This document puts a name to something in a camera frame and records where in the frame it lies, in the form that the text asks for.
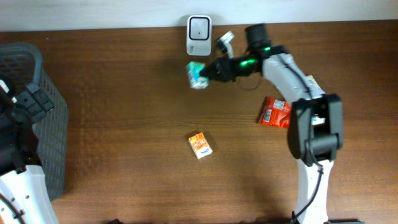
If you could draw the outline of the teal tissue pack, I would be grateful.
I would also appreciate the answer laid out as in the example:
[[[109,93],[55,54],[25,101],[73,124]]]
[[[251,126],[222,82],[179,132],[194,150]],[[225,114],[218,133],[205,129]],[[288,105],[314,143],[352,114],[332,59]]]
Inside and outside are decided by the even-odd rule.
[[[209,79],[202,77],[200,72],[205,68],[204,63],[200,62],[189,62],[186,66],[188,81],[190,88],[195,90],[205,89],[209,85]]]

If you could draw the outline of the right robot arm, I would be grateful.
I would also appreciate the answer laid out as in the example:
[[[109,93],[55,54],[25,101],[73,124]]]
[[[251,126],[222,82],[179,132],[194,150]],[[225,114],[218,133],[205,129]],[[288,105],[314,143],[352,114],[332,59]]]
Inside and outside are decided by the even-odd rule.
[[[200,75],[230,82],[253,73],[271,82],[290,104],[287,144],[298,165],[298,199],[291,223],[328,223],[326,198],[330,172],[343,146],[343,104],[327,94],[299,69],[283,45],[274,45],[265,24],[245,28],[245,55],[235,57],[228,32],[215,40],[223,53]]]

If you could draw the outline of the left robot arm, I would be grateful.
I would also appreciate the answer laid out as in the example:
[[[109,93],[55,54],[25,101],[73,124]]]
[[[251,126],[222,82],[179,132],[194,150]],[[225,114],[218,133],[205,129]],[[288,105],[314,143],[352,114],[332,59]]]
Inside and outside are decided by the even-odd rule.
[[[54,103],[34,82],[18,93],[1,75],[1,219],[4,223],[57,223],[47,193],[34,124]]]

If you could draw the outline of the orange tissue pack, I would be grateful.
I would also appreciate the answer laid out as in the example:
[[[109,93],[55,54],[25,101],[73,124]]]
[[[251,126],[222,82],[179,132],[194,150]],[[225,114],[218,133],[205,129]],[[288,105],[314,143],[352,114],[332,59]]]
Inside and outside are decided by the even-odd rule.
[[[188,142],[197,159],[204,158],[213,153],[213,150],[203,133],[198,133],[192,137],[189,137]]]

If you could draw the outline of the cream snack bag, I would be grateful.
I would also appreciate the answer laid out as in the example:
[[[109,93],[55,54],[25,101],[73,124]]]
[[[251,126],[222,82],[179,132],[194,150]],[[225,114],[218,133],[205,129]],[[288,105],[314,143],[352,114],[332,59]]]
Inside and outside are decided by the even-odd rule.
[[[306,76],[310,89],[312,91],[312,96],[313,98],[320,98],[322,95],[325,94],[325,92],[320,88],[316,80],[312,75],[307,75]],[[324,124],[325,123],[325,118],[321,118],[318,114],[314,113],[312,116],[312,125],[319,125],[319,124]]]

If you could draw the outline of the red snack bag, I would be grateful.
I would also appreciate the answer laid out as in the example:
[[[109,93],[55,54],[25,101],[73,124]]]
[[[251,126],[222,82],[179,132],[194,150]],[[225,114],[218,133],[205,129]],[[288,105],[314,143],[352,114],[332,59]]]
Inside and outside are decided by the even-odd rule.
[[[264,126],[288,128],[291,109],[292,107],[288,102],[267,96],[258,123]]]

